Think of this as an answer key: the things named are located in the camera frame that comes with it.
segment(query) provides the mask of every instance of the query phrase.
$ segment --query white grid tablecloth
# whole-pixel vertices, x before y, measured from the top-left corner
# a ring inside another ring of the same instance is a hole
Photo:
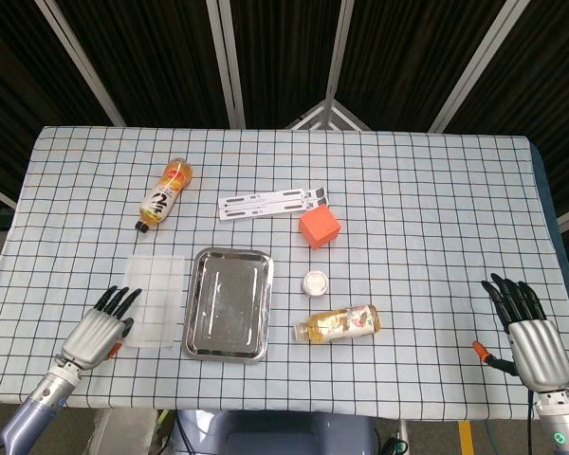
[[[138,204],[173,157],[194,179],[169,217],[134,229]],[[328,189],[338,238],[311,251],[299,215],[220,222],[217,198]],[[326,410],[388,418],[524,418],[526,389],[483,367],[479,338],[511,358],[480,285],[491,272],[542,298],[569,352],[569,302],[522,137],[375,132],[45,128],[0,259],[0,401],[20,402],[133,254],[184,256],[185,288],[207,246],[275,262],[269,346],[242,365],[172,348],[122,348],[83,377],[79,407]],[[309,269],[328,295],[301,289]],[[310,346],[291,327],[311,313],[374,304],[374,337]]]

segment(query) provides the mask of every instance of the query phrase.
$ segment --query white lid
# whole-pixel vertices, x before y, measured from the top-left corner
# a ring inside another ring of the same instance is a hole
[[[302,282],[302,289],[310,297],[321,296],[329,288],[329,279],[319,270],[307,272]]]

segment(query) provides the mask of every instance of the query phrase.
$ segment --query bottle cap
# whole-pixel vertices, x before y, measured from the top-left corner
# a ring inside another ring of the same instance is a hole
[[[329,279],[319,270],[307,272],[302,282],[303,292],[310,297],[321,296],[329,288]]]
[[[298,341],[307,341],[310,339],[310,335],[307,333],[307,324],[303,322],[295,324],[293,331],[295,332],[295,339]]]
[[[148,225],[146,225],[145,223],[143,223],[142,221],[137,221],[137,224],[135,225],[135,229],[137,229],[141,232],[147,232],[149,228],[150,227]]]

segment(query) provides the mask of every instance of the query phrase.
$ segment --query plastic bottle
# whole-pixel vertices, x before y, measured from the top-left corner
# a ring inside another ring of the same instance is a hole
[[[295,324],[298,341],[326,343],[335,338],[371,335],[381,328],[373,305],[353,306],[311,316],[306,323]]]
[[[192,166],[185,159],[175,158],[167,164],[164,174],[152,191],[141,201],[139,221],[135,228],[147,232],[150,226],[155,226],[164,220],[177,195],[188,186],[192,180]]]

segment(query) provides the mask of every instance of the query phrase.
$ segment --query orange handle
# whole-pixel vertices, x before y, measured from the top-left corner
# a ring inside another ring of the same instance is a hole
[[[478,339],[472,343],[472,347],[474,348],[474,351],[476,351],[476,354],[481,357],[481,361],[486,363],[486,359],[491,355],[486,347],[483,346]]]

